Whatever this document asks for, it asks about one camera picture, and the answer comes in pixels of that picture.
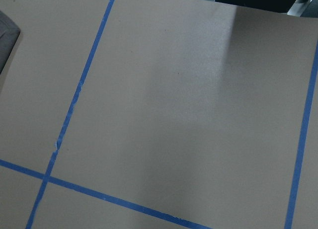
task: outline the blue painter's tape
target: blue painter's tape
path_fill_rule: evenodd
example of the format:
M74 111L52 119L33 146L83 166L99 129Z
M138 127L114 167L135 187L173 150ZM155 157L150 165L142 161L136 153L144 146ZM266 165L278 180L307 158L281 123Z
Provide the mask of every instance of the blue painter's tape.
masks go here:
M306 102L305 102L302 126L301 126L301 130L300 130L296 163L295 163L292 187L291 187L290 195L289 195L289 203L288 203L288 208L287 208L284 229L291 229L292 224L293 224L293 217L294 217L297 192L298 192L298 187L299 187L299 180L300 180L303 159L304 159L307 130L308 130L308 124L309 124L309 118L310 118L310 111L312 108L312 102L313 102L313 97L314 97L314 89L315 89L315 84L316 84L317 71L318 71L318 43L316 46L313 68L312 68L312 72L311 72L311 76L310 76L310 80L309 80L309 86L308 86L307 97L306 97Z
M43 179L43 177L44 177L43 173L19 166L19 165L14 164L14 163L9 163L9 162L4 161L2 159L0 159L0 165L3 167L6 167L6 168L12 169L14 171L17 171L17 172L27 174L27 175L35 177L35 178Z
M33 221L34 221L36 210L37 210L37 208L38 208L38 206L40 204L40 201L41 201L41 199L42 199L42 197L44 195L48 180L50 178L52 169L53 169L54 164L55 164L56 157L57 157L57 155L59 153L59 150L60 150L62 142L63 142L64 135L65 135L66 130L67 130L68 126L69 126L69 123L70 123L70 120L71 120L71 117L72 117L72 114L73 114L73 111L74 111L74 107L75 107L75 105L76 105L76 103L77 103L77 101L79 99L81 88L84 85L84 82L85 82L86 76L88 74L91 62L92 62L92 60L94 58L98 43L100 41L101 35L103 33L103 30L104 30L104 28L106 26L106 22L108 20L108 17L109 17L109 14L110 14L110 11L111 11L111 9L113 7L114 2L115 2L115 0L109 0L109 3L107 5L106 11L105 11L104 16L103 16L103 19L102 19L102 21L100 23L100 26L99 26L97 35L95 37L93 46L92 46L92 48L90 50L87 62L86 62L85 67L84 67L84 70L83 70L83 72L81 74L81 77L79 79L78 86L77 86L76 91L74 93L74 96L73 96L73 99L71 101L69 110L68 110L68 112L66 114L64 123L62 125L60 134L58 136L58 139L57 139L57 141L55 143L56 150L52 153L52 156L50 158L50 162L48 164L48 167L46 169L45 175L43 177L43 181L42 181L41 187L39 189L39 192L38 192L38 195L37 195L37 197L35 199L35 202L34 202L30 217L28 219L28 222L27 222L27 225L26 225L26 229L31 229L32 228L32 224L33 224Z
M186 228L211 229L211 228L208 228L206 226L203 226L203 225L200 225L197 223L193 223L193 222L190 222L190 221L187 221L184 219L176 218L176 217L171 216L169 214L161 213L159 211L156 211L156 210L153 210L150 208L146 208L146 207L140 206L138 204L131 203L131 202L125 201L123 199L116 198L116 197L113 197L113 196L110 196L110 195L107 195L104 193L100 193L100 192L94 191L92 189L88 189L88 188L85 188L85 187L82 187L82 186L79 186L79 185L76 185L73 183L69 183L69 182L66 182L66 181L58 179L58 178L50 177L49 182L60 185L60 186L65 187L65 188L73 189L77 192L84 193L84 194L92 196L94 198L98 198L98 199L101 199L101 200L104 200L104 201L107 201L107 202L110 202L110 203L113 203L113 204L116 204L116 205L119 205L119 206L122 206L125 208L135 210L135 211L140 212L140 213L144 213L144 214L147 214L147 215L150 215L150 216L153 216L153 217L156 217L156 218L159 218L159 219L171 222L171 223L178 224L180 226L184 226Z
M22 167L22 166L19 166L19 165L16 165L16 164L13 164L13 163L10 163L7 161L4 161L2 159L0 159L0 165L3 167L6 167L6 168L24 173L26 175L35 177L35 178L42 179L45 176L43 173L28 169L28 168L25 168L25 167ZM176 217L171 216L169 214L161 213L159 211L156 211L156 210L153 210L150 208L146 208L146 207L140 206L138 204L131 203L131 202L125 201L123 199L116 198L116 197L113 197L113 196L110 196L110 195L107 195L104 193L100 193L100 192L94 191L92 189L88 189L88 188L85 188L85 187L82 187L82 186L79 186L79 185L58 179L58 178L54 178L54 177L49 176L46 179L46 184L48 182L65 187L65 188L68 188L68 189L75 190L77 192L80 192L80 193L89 195L91 197L98 198L98 199L113 203L113 204L116 204L116 205L119 205L119 206L122 206L122 207L125 207L128 209L132 209L132 210L140 212L140 213L144 213L144 214L147 214L147 215L150 215L150 216L153 216L153 217L156 217L156 218L159 218L159 219L171 222L171 223L178 224L178 225L184 226L186 228L211 229L209 227L206 227L206 226L203 226L203 225L200 225L197 223L193 223L193 222L190 222L190 221L187 221L184 219L176 218Z
M111 11L111 9L113 7L114 2L115 2L115 0L109 0L108 6L106 8L104 17L103 17L103 19L101 21L101 24L99 26L96 38L95 38L93 46L92 46L92 48L90 50L87 62L86 62L85 67L84 67L84 70L83 70L82 75L81 75L81 77L79 79L79 83L78 83L78 86L76 88L75 94L73 96L72 102L70 104L69 110L68 110L68 112L66 114L63 126L62 126L60 134L59 134L59 137L58 137L58 139L56 141L55 145L56 145L57 150L59 150L61 148L61 144L63 142L63 138L64 138L64 135L66 133L66 130L67 130L68 126L69 126L69 123L70 123L70 120L71 120L71 117L72 117L72 114L73 114L73 111L74 111L74 107L75 107L75 105L76 105L76 103L77 103L77 101L79 99L81 88L84 85L84 82L85 82L86 76L88 74L91 62L92 62L92 60L94 58L98 43L100 41L101 35L103 33L103 30L104 30L104 28L106 26L106 23L107 23L107 20L108 20L108 17L109 17L109 14L110 14L110 11Z

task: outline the metal object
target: metal object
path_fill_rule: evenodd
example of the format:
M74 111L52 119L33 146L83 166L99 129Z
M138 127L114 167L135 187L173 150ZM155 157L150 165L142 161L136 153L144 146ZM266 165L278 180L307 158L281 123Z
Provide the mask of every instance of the metal object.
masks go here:
M309 6L311 0L307 0L304 3L294 3L287 12L288 15L301 16L305 9Z
M16 24L0 11L0 74L18 39L20 29Z
M301 17L318 18L318 0L312 0L302 13Z

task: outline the blue tape line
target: blue tape line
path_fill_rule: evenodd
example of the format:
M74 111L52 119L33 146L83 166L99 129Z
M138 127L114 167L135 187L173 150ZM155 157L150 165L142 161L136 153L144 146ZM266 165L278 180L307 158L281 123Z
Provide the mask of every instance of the blue tape line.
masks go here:
M16 164L13 164L13 163L1 160L1 159L0 159L0 165L3 167L9 168L9 169L27 174L27 175L35 177L35 178L42 179L44 177L43 173L28 169L25 167L21 167L19 165L16 165ZM53 184L56 184L56 185L59 185L59 186L62 186L62 187L68 188L68 189L72 189L72 190L75 190L77 192L89 195L91 197L98 198L98 199L101 199L101 200L104 200L104 201L107 201L107 202L110 202L110 203L113 203L113 204L116 204L118 206L122 206L122 207L125 207L128 209L132 209L134 211L147 214L149 216L153 216L153 217L156 217L156 218L159 218L159 219L162 219L162 220L174 223L174 224L178 224L178 225L184 226L186 228L211 229L211 228L208 228L206 226L203 226L203 225L200 225L197 223L193 223L193 222L190 222L190 221L187 221L184 219L176 218L176 217L171 216L169 214L161 213L159 211L156 211L156 210L153 210L153 209L150 209L147 207L143 207L143 206L140 206L138 204L131 203L131 202L125 201L123 199L116 198L116 197L113 197L113 196L110 196L110 195L107 195L104 193L100 193L100 192L94 191L92 189L88 189L88 188L85 188L85 187L82 187L82 186L55 178L55 177L49 176L47 182L50 182L50 183L53 183Z
M6 168L12 169L14 171L17 171L17 172L27 174L27 175L35 177L35 178L43 179L43 177L44 177L43 173L39 173L37 171L19 166L19 165L14 164L14 163L9 163L9 162L4 161L2 159L0 159L0 165L3 167L6 167Z
M284 229L291 229L292 224L293 224L293 217L294 217L297 192L298 192L298 187L299 187L299 180L300 180L303 159L304 159L307 130L308 130L308 124L309 124L309 118L310 118L310 111L311 111L313 97L314 97L314 89L315 89L315 84L316 84L317 71L318 71L318 43L316 46L313 68L312 68L312 72L311 72L311 76L310 76L310 80L309 80L309 86L308 86L306 103L305 103L305 108L304 108L302 126L301 126L301 130L300 130L296 163L295 163L292 187L290 190L289 203L288 203L288 209L287 209Z
M28 222L27 222L27 225L26 225L26 229L31 229L32 228L32 224L33 224L33 221L34 221L36 210L37 210L37 208L38 208L38 206L40 204L40 201L41 201L41 199L43 197L43 194L44 194L44 191L46 189L48 180L50 178L53 166L55 164L56 157L57 157L57 155L59 153L59 150L61 148L64 135L65 135L66 130L67 130L68 126L69 126L69 123L70 123L70 120L71 120L71 117L72 117L72 114L73 114L73 111L74 111L74 107L75 107L75 105L76 105L76 103L77 103L77 101L79 99L81 88L84 85L84 82L85 82L86 76L88 74L91 62L92 62L92 60L94 58L94 55L95 55L99 40L100 40L101 35L103 33L103 30L104 30L104 28L106 26L106 23L107 23L107 20L108 20L108 17L109 17L109 14L110 14L110 11L111 11L111 9L113 7L114 2L115 2L115 0L109 0L109 3L107 5L106 11L105 11L105 14L104 14L103 19L102 19L102 21L100 23L97 35L95 37L93 46L92 46L92 48L90 50L87 62L86 62L85 67L84 67L84 70L83 70L83 72L81 74L78 86L77 86L76 91L74 93L74 96L73 96L73 99L71 101L69 110L68 110L68 112L66 114L64 123L62 125L60 134L58 136L58 139L57 139L57 141L55 143L56 150L52 153L52 156L50 158L50 162L48 164L48 167L46 169L45 175L43 177L43 181L42 181L41 187L39 189L39 192L38 192L38 195L37 195L37 197L35 199L35 202L34 202L30 217L28 219Z
M159 218L159 219L171 222L171 223L175 223L175 224L178 224L180 226L184 226L186 228L211 229L211 228L208 228L206 226L203 226L203 225L200 225L197 223L193 223L193 222L190 222L190 221L187 221L184 219L176 218L176 217L171 216L169 214L161 213L159 211L156 211L156 210L153 210L150 208L146 208L146 207L140 206L138 204L131 203L131 202L125 201L123 199L116 198L116 197L113 197L113 196L110 196L110 195L107 195L104 193L100 193L100 192L97 192L97 191L94 191L94 190L91 190L91 189L88 189L88 188L85 188L85 187L82 187L82 186L79 186L79 185L76 185L73 183L69 183L69 182L66 182L66 181L58 179L58 178L50 177L49 181L51 183L60 185L60 186L65 187L65 188L73 189L77 192L92 196L94 198L98 198L98 199L101 199L101 200L104 200L104 201L107 201L107 202L110 202L110 203L113 203L113 204L116 204L116 205L119 205L119 206L122 206L122 207L125 207L128 209L132 209L132 210L140 212L140 213L144 213L144 214L147 214L147 215L150 215L150 216L153 216L153 217L156 217L156 218Z

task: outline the beige floor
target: beige floor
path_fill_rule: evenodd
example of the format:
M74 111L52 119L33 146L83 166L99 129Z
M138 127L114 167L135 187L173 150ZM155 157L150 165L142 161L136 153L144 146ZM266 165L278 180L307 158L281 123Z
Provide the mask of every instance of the beige floor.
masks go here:
M41 191L33 229L284 228L318 21L233 5L115 0L40 187L108 2L0 0L22 33L0 76L0 229ZM294 229L316 228L316 106Z

